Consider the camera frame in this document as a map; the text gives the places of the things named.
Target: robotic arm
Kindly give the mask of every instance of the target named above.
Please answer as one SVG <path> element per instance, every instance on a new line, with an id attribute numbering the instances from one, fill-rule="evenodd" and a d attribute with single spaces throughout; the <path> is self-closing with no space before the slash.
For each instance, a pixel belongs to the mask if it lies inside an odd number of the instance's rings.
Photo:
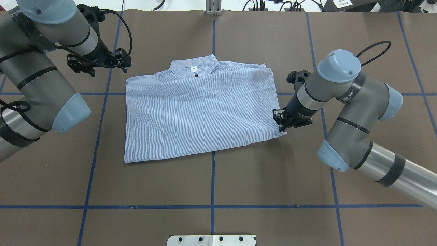
<path id="1" fill-rule="evenodd" d="M 296 95 L 282 110 L 273 110 L 279 130 L 311 124 L 311 116 L 336 98 L 345 106 L 317 152 L 319 159 L 340 172 L 358 170 L 437 212 L 437 175 L 368 140 L 377 120 L 400 110 L 401 93 L 362 73 L 358 58 L 342 49 L 328 54 L 313 74 L 293 72 L 287 81 Z"/>
<path id="2" fill-rule="evenodd" d="M 46 53 L 69 51 L 67 63 L 73 71 L 92 77 L 94 66 L 119 67 L 125 73 L 125 67 L 131 66 L 132 37 L 123 20 L 131 40 L 128 53 L 110 52 L 99 37 L 98 22 L 105 20 L 104 14 L 118 13 L 82 4 L 76 7 L 73 0 L 17 3 L 0 18 L 0 74 L 7 75 L 24 97 L 1 108 L 0 162 L 47 131 L 66 132 L 91 113 Z"/>

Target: blue joint cap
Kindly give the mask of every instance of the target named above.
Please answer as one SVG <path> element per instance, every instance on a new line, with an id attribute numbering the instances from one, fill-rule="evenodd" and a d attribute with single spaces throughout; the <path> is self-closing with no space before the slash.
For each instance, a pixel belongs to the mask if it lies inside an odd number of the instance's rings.
<path id="1" fill-rule="evenodd" d="M 395 116 L 395 114 L 399 112 L 402 107 L 402 94 L 399 91 L 391 88 L 388 84 L 385 85 L 388 88 L 388 105 L 385 113 L 378 120 L 389 120 L 393 118 L 393 116 Z"/>
<path id="2" fill-rule="evenodd" d="M 60 133 L 64 133 L 82 122 L 90 114 L 91 109 L 80 94 L 76 93 L 62 106 L 55 121 L 53 121 L 52 128 Z"/>
<path id="3" fill-rule="evenodd" d="M 340 172 L 345 172 L 349 169 L 343 158 L 340 157 L 337 151 L 326 140 L 323 140 L 319 151 L 317 151 L 317 157 L 328 166 Z"/>
<path id="4" fill-rule="evenodd" d="M 317 72 L 322 78 L 335 83 L 351 81 L 360 71 L 360 60 L 344 49 L 333 50 L 317 67 Z"/>
<path id="5" fill-rule="evenodd" d="M 17 0 L 23 14 L 43 24 L 59 24 L 69 21 L 77 12 L 73 0 Z"/>

